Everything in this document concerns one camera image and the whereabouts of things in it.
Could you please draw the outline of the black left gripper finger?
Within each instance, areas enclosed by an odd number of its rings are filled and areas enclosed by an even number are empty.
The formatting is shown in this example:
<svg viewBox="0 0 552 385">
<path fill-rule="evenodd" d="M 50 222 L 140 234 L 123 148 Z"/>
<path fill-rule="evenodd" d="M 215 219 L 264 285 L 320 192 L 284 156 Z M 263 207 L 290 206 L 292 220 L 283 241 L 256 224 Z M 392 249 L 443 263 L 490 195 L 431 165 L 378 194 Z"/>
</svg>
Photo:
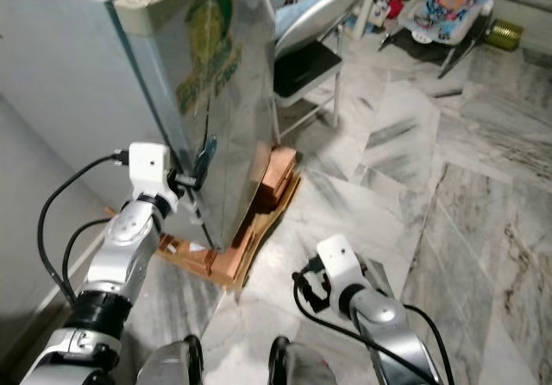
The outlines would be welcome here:
<svg viewBox="0 0 552 385">
<path fill-rule="evenodd" d="M 204 183 L 206 175 L 208 175 L 210 164 L 213 157 L 216 156 L 217 136 L 208 136 L 201 151 L 196 156 L 196 161 L 193 165 L 194 183 Z"/>
</svg>

